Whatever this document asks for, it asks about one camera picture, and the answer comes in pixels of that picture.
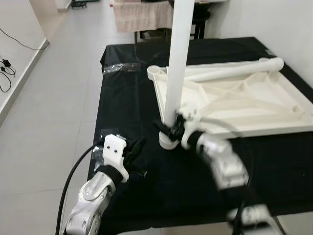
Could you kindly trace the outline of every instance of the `chair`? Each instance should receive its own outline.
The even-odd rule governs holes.
[[[174,8],[174,0],[168,0],[172,8]],[[203,39],[205,31],[205,22],[210,18],[211,13],[208,12],[211,4],[195,3],[194,14],[192,17],[192,25],[195,25],[195,33],[191,34],[194,39]]]

